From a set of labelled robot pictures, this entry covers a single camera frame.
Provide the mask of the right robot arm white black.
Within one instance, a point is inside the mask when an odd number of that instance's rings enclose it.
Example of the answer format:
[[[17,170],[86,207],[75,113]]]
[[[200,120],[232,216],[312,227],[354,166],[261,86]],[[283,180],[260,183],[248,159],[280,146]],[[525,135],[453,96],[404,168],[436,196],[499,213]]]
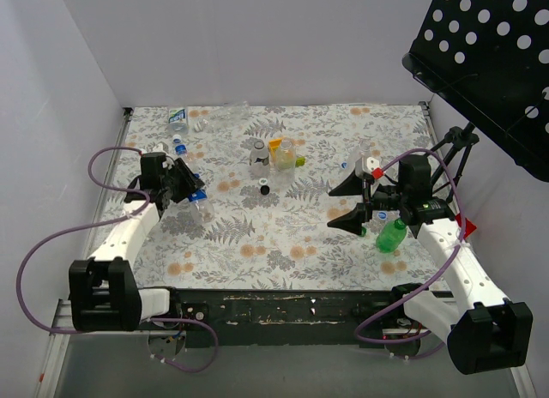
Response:
[[[386,168],[374,158],[361,158],[354,172],[330,191],[331,196],[360,196],[353,211],[329,227],[359,235],[374,212],[396,211],[403,225],[428,252],[437,272],[411,292],[398,291],[395,301],[366,318],[354,331],[363,342],[398,344],[363,336],[375,321],[389,315],[398,327],[414,321],[447,347],[456,369],[464,374],[519,367],[525,364],[533,314],[513,302],[482,268],[465,240],[466,218],[434,197],[431,159],[437,153],[415,148],[390,161],[398,167],[394,185],[382,185]]]

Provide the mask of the clear bottle blue label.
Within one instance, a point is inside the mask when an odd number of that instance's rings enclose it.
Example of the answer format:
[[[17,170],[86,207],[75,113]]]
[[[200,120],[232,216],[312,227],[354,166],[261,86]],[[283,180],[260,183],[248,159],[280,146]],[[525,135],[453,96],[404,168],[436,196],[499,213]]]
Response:
[[[187,150],[186,154],[178,155],[185,164],[198,176],[197,167],[194,164],[190,154]],[[189,197],[190,213],[195,221],[199,225],[205,225],[214,219],[214,207],[211,201],[208,199],[204,188],[197,191],[195,194]]]

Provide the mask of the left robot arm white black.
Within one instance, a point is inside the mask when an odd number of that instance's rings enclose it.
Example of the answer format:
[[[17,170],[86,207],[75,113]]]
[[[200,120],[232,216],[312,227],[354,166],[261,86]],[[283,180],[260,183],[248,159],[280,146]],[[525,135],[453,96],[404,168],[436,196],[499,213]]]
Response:
[[[81,332],[134,331],[153,318],[174,329],[183,317],[165,287],[140,289],[134,276],[138,253],[172,203],[191,198],[204,182],[184,160],[164,152],[145,153],[140,174],[125,189],[121,220],[86,259],[69,267],[72,323]]]

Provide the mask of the clear bottle black cap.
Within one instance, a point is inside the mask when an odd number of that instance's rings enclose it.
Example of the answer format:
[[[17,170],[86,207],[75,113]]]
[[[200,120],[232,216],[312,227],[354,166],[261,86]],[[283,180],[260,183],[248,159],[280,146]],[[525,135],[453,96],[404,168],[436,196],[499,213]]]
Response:
[[[250,151],[250,171],[258,178],[267,178],[270,172],[269,151],[262,140],[256,140]]]

